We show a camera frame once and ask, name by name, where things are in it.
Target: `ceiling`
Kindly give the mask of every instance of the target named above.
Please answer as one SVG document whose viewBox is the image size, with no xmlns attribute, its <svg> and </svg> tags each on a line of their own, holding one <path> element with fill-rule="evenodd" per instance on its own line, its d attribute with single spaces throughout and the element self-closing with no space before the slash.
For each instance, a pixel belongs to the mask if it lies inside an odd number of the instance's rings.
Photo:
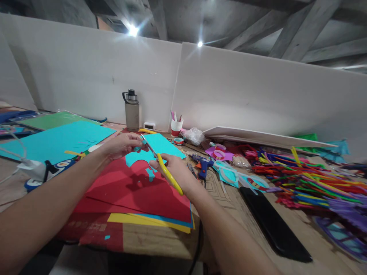
<svg viewBox="0 0 367 275">
<path fill-rule="evenodd" d="M 65 23 L 77 24 L 80 17 L 81 25 L 86 26 L 90 13 L 121 33 L 129 33 L 134 25 L 144 37 L 178 43 L 202 41 L 212 47 L 367 71 L 363 66 L 367 65 L 367 0 L 53 1 L 62 11 L 55 11 L 49 0 L 0 0 L 0 4 L 16 10 L 21 10 L 21 4 L 28 7 L 21 13 L 41 19 L 60 22 L 60 18 L 73 17 Z M 49 10 L 42 17 L 37 7 Z M 29 15 L 32 8 L 35 12 Z M 87 26 L 95 27 L 95 22 Z"/>
</svg>

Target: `white partition board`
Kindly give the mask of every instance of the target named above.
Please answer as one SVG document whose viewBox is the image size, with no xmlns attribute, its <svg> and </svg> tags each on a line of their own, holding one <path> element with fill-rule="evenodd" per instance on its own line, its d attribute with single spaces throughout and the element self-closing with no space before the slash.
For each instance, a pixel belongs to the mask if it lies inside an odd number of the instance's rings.
<svg viewBox="0 0 367 275">
<path fill-rule="evenodd" d="M 181 44 L 6 14 L 0 28 L 39 108 L 126 123 L 135 89 L 140 125 L 167 130 Z"/>
<path fill-rule="evenodd" d="M 363 107 L 366 89 L 367 75 L 183 43 L 172 110 L 184 128 L 288 136 Z"/>
<path fill-rule="evenodd" d="M 247 141 L 264 142 L 286 147 L 337 147 L 327 143 L 300 139 L 296 137 L 288 137 L 277 134 L 269 134 L 246 129 L 238 129 L 231 127 L 217 126 L 203 132 L 206 137 L 219 138 L 221 136 L 230 136 L 246 139 Z"/>
<path fill-rule="evenodd" d="M 0 30 L 0 101 L 37 111 L 33 98 Z"/>
</svg>

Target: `water bottle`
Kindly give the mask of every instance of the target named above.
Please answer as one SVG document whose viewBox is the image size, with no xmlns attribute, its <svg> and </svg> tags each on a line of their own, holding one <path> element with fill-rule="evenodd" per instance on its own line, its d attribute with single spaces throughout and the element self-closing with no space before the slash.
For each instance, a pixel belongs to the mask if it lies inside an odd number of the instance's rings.
<svg viewBox="0 0 367 275">
<path fill-rule="evenodd" d="M 125 101 L 126 128 L 130 132 L 139 130 L 139 101 L 135 90 L 129 89 L 129 92 L 123 92 L 122 97 Z"/>
</svg>

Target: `scissor blade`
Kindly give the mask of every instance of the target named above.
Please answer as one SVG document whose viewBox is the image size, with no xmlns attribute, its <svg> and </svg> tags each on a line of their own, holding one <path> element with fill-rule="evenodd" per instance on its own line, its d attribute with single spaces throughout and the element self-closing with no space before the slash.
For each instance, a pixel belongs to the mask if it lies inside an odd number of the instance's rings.
<svg viewBox="0 0 367 275">
<path fill-rule="evenodd" d="M 150 149 L 150 151 L 152 151 L 152 153 L 153 153 L 154 157 L 156 158 L 156 157 L 157 157 L 156 152 L 155 152 L 155 151 L 153 150 L 153 148 L 150 146 L 149 142 L 145 139 L 145 137 L 144 137 L 142 134 L 140 134 L 140 135 L 141 135 L 141 137 L 143 138 L 143 140 L 145 140 L 146 145 L 148 146 L 148 148 Z"/>
</svg>

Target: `pencil holder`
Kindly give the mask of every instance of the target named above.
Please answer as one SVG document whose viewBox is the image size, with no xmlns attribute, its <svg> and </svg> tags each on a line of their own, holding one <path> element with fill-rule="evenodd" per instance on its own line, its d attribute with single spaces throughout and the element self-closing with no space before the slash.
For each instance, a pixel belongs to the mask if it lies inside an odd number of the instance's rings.
<svg viewBox="0 0 367 275">
<path fill-rule="evenodd" d="M 172 137 L 177 138 L 179 136 L 183 123 L 184 123 L 184 120 L 181 120 L 181 121 L 171 120 L 171 136 Z"/>
</svg>

